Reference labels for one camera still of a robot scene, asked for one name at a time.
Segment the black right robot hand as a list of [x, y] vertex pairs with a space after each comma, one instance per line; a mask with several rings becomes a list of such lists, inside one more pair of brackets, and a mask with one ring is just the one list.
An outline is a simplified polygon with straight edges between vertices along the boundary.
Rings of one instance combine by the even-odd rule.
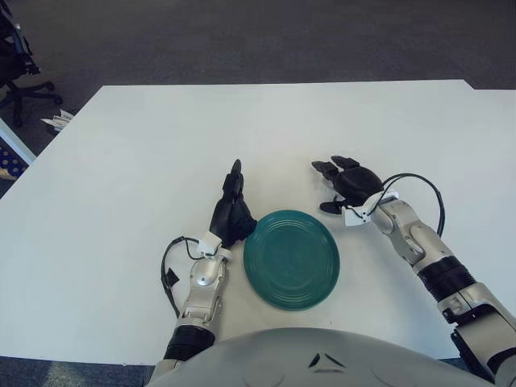
[[319, 209], [328, 214], [342, 214], [343, 208], [362, 206], [368, 198], [383, 190], [381, 179], [350, 157], [332, 156], [331, 161], [312, 161], [311, 165], [342, 197], [319, 205]]

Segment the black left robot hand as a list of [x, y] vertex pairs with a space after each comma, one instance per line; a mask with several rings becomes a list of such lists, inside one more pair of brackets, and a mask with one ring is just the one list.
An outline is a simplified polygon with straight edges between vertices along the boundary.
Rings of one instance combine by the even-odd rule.
[[237, 241], [244, 241], [256, 229], [243, 198], [244, 178], [241, 161], [237, 159], [223, 182], [223, 195], [218, 200], [210, 222], [209, 231], [221, 239], [222, 248], [229, 249]]

